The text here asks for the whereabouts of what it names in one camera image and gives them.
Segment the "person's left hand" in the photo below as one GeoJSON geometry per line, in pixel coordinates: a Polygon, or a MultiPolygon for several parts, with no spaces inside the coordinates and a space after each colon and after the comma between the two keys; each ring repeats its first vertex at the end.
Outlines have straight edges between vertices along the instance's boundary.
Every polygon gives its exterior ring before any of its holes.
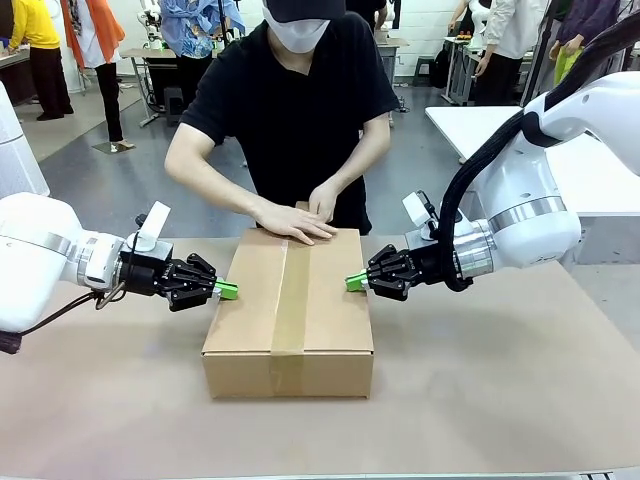
{"type": "Polygon", "coordinates": [[[336,181],[326,180],[311,192],[308,202],[309,212],[324,223],[331,222],[340,192],[340,185],[336,181]]]}

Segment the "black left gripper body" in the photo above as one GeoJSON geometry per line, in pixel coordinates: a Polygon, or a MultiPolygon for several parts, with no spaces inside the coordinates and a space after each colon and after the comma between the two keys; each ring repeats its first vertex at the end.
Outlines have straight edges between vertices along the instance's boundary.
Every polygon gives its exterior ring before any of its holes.
{"type": "Polygon", "coordinates": [[[177,280],[177,267],[172,248],[155,248],[149,252],[121,250],[119,253],[118,282],[126,292],[143,296],[171,298],[186,287],[177,280]]]}

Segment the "person's right hand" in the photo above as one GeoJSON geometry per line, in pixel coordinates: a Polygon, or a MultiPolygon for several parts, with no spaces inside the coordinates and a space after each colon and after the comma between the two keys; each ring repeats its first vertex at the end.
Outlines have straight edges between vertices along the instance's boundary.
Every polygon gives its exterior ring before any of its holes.
{"type": "Polygon", "coordinates": [[[256,222],[269,232],[289,237],[305,245],[313,245],[315,239],[328,240],[337,229],[322,221],[317,215],[304,210],[267,202],[255,214],[256,222]]]}

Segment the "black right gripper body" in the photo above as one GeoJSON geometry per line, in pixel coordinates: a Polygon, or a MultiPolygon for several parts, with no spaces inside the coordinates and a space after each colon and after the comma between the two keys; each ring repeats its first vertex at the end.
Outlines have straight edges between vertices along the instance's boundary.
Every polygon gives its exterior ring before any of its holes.
{"type": "Polygon", "coordinates": [[[410,249],[408,256],[412,265],[409,280],[411,287],[421,284],[434,285],[445,281],[439,244],[410,249]]]}

